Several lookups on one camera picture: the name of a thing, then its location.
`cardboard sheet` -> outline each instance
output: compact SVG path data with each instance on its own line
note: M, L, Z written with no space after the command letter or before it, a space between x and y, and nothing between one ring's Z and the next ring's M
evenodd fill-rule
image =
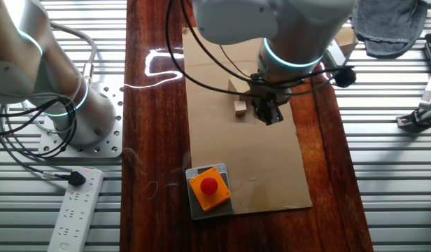
M224 46L240 69L254 72L261 40ZM233 69L218 45L205 46ZM189 31L183 32L185 70L195 79L227 89L229 74L207 57ZM225 163L236 214L311 207L301 150L290 105L284 121L266 126L247 114L236 118L234 98L186 80L192 167Z

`blue led ring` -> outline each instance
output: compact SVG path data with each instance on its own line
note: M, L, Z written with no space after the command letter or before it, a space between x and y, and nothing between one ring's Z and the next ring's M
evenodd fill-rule
M31 41L38 48L38 50L40 50L41 56L43 56L43 49L41 49L40 44L34 38L32 38L31 36L29 36L27 33L25 33L20 29L17 29L17 31L21 35L21 37L27 39L28 41Z
M78 108L80 108L80 106L82 106L82 104L85 102L85 100L87 99L87 95L88 95L88 84L85 84L86 89L85 89L85 95L83 96L82 100L77 104L77 106L74 108L74 111L78 110ZM61 113L61 114L55 114L55 115L51 115L49 113L45 113L47 116L66 116L68 114L68 112L65 113Z
M267 39L266 39L266 38L264 38L264 45L265 45L265 48L267 49L267 52L269 52L269 54L270 54L270 55L271 55L275 60L277 60L279 63L284 64L284 65L289 66L289 67L309 67L309 66L311 66L311 65L317 64L317 63L321 60L321 58L323 58L323 56L321 55L321 57L319 57L319 58L318 58L317 60L315 60L314 62L307 63L307 64L294 64L294 63L287 62L287 61L285 61L285 60L281 59L280 57L278 57L276 54L274 54L274 52L271 50L271 48L270 48L270 46L269 46L269 43L267 42Z

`metal grating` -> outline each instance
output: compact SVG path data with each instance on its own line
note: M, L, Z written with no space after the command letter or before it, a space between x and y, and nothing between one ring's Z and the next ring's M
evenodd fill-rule
M431 252L431 129L407 134L395 121L417 108L428 82L429 64L423 53L423 37L431 33L431 0L427 2L430 9L425 31L412 50L399 59L378 61L366 56L364 44L359 43L351 56L358 81L348 89L336 90L369 231L378 252ZM126 1L43 4L55 22L96 40L95 81L123 82ZM55 36L81 69L90 47L61 31L55 31ZM13 123L25 120L14 118ZM38 148L40 132L36 126L19 135L28 147ZM81 165L106 172L85 251L119 251L121 161ZM30 174L0 148L0 251L46 251L65 186L62 181L42 181Z

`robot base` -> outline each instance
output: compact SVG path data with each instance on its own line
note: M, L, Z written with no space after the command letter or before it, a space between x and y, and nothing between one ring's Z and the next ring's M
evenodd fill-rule
M116 120L111 132L101 141L89 146L68 146L56 158L116 158L122 153L122 119L124 118L124 85L93 83L93 88L106 95L116 110ZM54 124L48 117L45 118L44 127L54 129ZM40 139L39 153L52 150L62 139L57 134L43 132Z

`black cable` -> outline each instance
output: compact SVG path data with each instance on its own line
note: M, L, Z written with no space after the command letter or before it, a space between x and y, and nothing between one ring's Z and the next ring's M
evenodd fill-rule
M0 136L3 136L3 135L7 135L7 134L12 134L12 133L15 133L15 132L17 132L17 131L19 131L19 130L22 130L22 129L24 129L25 127L27 127L28 125L30 125L39 115L41 115L42 114L42 112L44 112L46 109L48 109L49 107L45 107L45 108L42 108L39 112L37 112L32 118L30 118L27 122L25 122L23 125L21 125L21 126L19 126L19 127L17 127L17 128L15 128L15 129L12 129L12 130L8 130L8 131L6 131L6 132L0 132Z
M22 142L14 135L14 133L11 133L11 136L16 140L18 145L20 145L24 151L18 150L13 144L10 143L11 146L16 151L18 151L20 154L22 154L24 156L30 155L30 156L37 157L37 158L53 158L53 157L59 155L61 152L63 152L66 149L66 147L69 145L69 143L71 142L74 134L76 133L77 120L75 120L76 113L74 111L74 107L72 106L72 104L68 104L65 100L61 100L61 103L63 103L63 105L65 105L66 112L68 113L68 117L69 117L70 126L73 126L73 127L70 130L68 130L68 132L66 133L66 137L63 139L63 141L58 146L56 146L54 149L49 150L48 152L45 152L45 153L33 153L30 150L28 150L22 144ZM8 128L10 130L12 130L9 118L7 118L7 124L8 124ZM48 154L54 153L56 150L59 150L59 151L53 155L46 156Z
M316 71L316 72L312 72L312 73L308 73L306 74L303 78L310 78L310 77L315 77L315 76L319 76L320 74L324 74L324 73L336 73L338 71L344 71L347 69L351 69L353 67L351 66L341 66L341 67L335 67L335 68L331 68L331 69L324 69L321 71ZM270 85L273 88L285 88L285 87L275 87L276 85L282 85L282 84L287 84L287 83L294 83L297 81L301 81L302 79L300 77L295 77L295 78L291 78L290 80L283 80L283 81L279 81L276 83L271 83Z
M247 78L250 78L250 76L248 76L247 74L245 74L242 70L240 70L237 65L231 60L230 57L228 57L227 53L225 52L225 49L223 49L222 45L218 45L220 46L220 49L222 50L222 53L225 55L225 57L229 60L229 62L231 62L231 64L233 65L234 68L237 69L237 71L239 71L239 73L243 74L244 76L246 76Z
M307 90L307 91L304 91L304 92L298 92L298 93L290 93L290 94L288 94L288 96L289 96L289 97L302 96L302 95L307 95L307 94L310 94L310 93L315 92L315 91L317 91L317 90L320 90L320 89L322 89L323 87L325 87L325 86L327 86L328 84L330 84L330 81L331 81L332 79L334 79L334 78L335 78L336 74L338 74L338 73L335 73L332 77L330 77L329 79L327 79L324 83L321 83L321 84L320 84L319 86L317 86L317 87L313 87L311 90Z
M1 118L0 118L0 131L3 130L3 125L1 124ZM86 182L86 178L80 174L77 171L72 171L69 175L65 175L65 174L54 174L52 172L46 172L46 171L41 171L40 169L34 168L30 165L27 165L25 163L23 163L21 160L19 160L13 153L11 150L9 150L9 148L6 145L6 142L4 142L3 137L5 136L0 136L0 142L1 145L4 147L4 149L7 151L7 153L14 159L14 161L16 161L18 164L20 164L22 167L29 169L33 172L38 172L40 174L48 174L50 176L54 176L60 179L64 179L67 180L69 184L73 185L73 186L80 186L82 184L84 184ZM6 138L7 142L14 147L14 149L16 149L16 147L8 140L8 138ZM34 157L29 157L29 159L31 160L35 160L38 161L36 158Z
M54 103L56 103L56 102L59 102L60 101L60 99L53 99L53 100L50 100L50 101L47 101L46 103L44 103L44 104L41 104L40 106L38 106L38 107L36 107L36 108L31 108L31 109L29 109L28 111L25 111L25 112L20 112L20 113L12 113L12 114L8 114L8 113L6 113L6 114L1 114L0 113L0 117L16 117L16 116L25 116L25 115L27 115L27 114L30 114L30 113L33 113L33 112L35 112L35 111L40 111L41 109L43 109L43 108L45 108L45 107L51 107Z
M27 164L25 164L25 163L23 163L23 162L21 162L21 160L19 160L17 157L15 157L15 155L12 153L12 151L10 151L9 149L8 149L8 147L6 146L6 142L4 142L4 140L3 140L3 137L0 135L0 142L1 142L1 145L4 147L4 149L6 149L6 151L7 151L7 153L14 159L14 161L16 161L18 164L20 164L21 166L23 166L24 168L26 168L26 169L30 169L30 170L32 170L33 172L38 172L38 173L43 173L43 171L41 171L40 169L37 169L37 168L33 168L33 167L31 167L31 166L29 166L29 165L27 165Z
M169 0L169 5L167 6L166 25L165 25L166 44L167 44L167 49L169 50L169 54L171 55L172 62L174 63L174 65L178 69L178 71L180 73L182 73L187 79L189 79L193 83L196 83L197 85L199 85L199 86L201 86L203 88L212 90L212 91L222 92L222 93L229 94L229 95L241 95L241 96L245 96L245 97L255 97L255 98L265 99L265 97L263 97L262 95L258 95L258 94L244 94L244 93L240 93L240 92L233 92L233 91L223 90L223 89L216 88L216 87L211 87L209 85L206 85L206 84L203 84L203 83L199 82L198 80L195 80L193 77L189 76L181 68L181 66L176 61L176 58L175 58L174 53L173 53L172 48L171 48L171 42L170 42L170 38L169 38L169 18L170 18L170 14L171 14L172 3L173 3L173 0Z
M194 37L195 41L199 44L200 48L206 53L206 55L208 55L219 67L221 67L223 70L225 70L227 73L231 74L232 76L241 79L243 81L246 81L248 83L252 83L252 84L256 84L256 85L267 85L266 83L263 83L262 81L256 81L256 80L252 80L251 78L245 78L243 76L240 76L239 74L235 73L234 71L232 71L231 69L225 67L222 63L220 63L215 57L214 55L212 55L208 49L206 49L206 47L203 45L203 43L200 41L199 37L197 36L197 34L194 31L194 28L192 27L192 23L189 20L188 14L186 13L186 8L185 8L185 4L184 4L184 0L180 0L181 3L181 12L183 13L183 16L185 17L185 21L188 24L189 30L192 33L192 36Z

